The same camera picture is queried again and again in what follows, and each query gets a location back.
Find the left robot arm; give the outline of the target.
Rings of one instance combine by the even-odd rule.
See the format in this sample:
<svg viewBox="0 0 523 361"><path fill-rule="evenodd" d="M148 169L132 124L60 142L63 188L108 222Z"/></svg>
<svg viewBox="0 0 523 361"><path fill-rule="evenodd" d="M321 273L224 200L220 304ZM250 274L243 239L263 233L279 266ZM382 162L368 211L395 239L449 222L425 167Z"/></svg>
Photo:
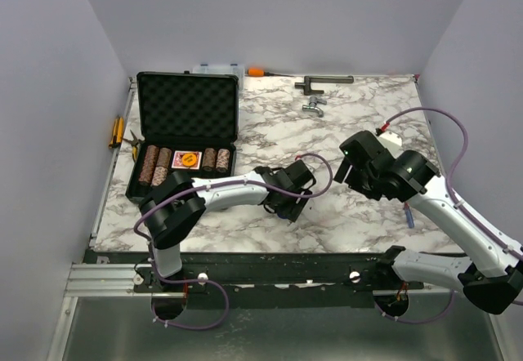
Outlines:
<svg viewBox="0 0 523 361"><path fill-rule="evenodd" d="M269 213L294 222L306 205L306 196L316 184L301 160L286 168L256 167L241 175L215 179L174 172L140 202L149 231L156 269L153 281L165 292L181 281L180 244L203 214L235 206L262 206Z"/></svg>

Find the yellow big blind button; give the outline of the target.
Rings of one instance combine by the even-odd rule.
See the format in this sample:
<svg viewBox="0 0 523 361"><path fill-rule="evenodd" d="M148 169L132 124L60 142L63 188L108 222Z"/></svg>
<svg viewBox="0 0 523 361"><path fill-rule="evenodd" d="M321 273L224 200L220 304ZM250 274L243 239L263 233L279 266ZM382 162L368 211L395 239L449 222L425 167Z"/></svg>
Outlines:
<svg viewBox="0 0 523 361"><path fill-rule="evenodd" d="M184 167L194 167L198 164L199 155L197 153L186 153L181 157L181 164Z"/></svg>

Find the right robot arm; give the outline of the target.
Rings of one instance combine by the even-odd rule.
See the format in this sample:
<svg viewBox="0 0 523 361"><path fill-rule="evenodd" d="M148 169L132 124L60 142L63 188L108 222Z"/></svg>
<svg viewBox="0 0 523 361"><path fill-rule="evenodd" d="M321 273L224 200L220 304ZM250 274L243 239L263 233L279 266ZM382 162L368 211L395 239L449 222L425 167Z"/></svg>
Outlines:
<svg viewBox="0 0 523 361"><path fill-rule="evenodd" d="M474 306L501 314L522 290L522 245L492 226L464 202L455 202L445 178L422 154L407 150L395 158L377 145L345 145L335 180L365 197L397 199L420 211L464 252L449 258L400 248L377 267L387 289L405 282L432 283L461 292Z"/></svg>

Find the black foam-lined carrying case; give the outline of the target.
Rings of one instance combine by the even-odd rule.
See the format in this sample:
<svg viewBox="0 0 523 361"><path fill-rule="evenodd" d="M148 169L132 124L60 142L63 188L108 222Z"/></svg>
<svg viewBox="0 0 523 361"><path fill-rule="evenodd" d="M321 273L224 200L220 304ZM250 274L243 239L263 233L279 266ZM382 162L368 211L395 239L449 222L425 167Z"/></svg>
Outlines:
<svg viewBox="0 0 523 361"><path fill-rule="evenodd" d="M138 204L152 189L143 181L148 148L203 153L208 148L230 153L228 168L193 177L220 178L235 172L239 131L239 79L232 74L140 72L136 76L143 143L127 184L126 197Z"/></svg>

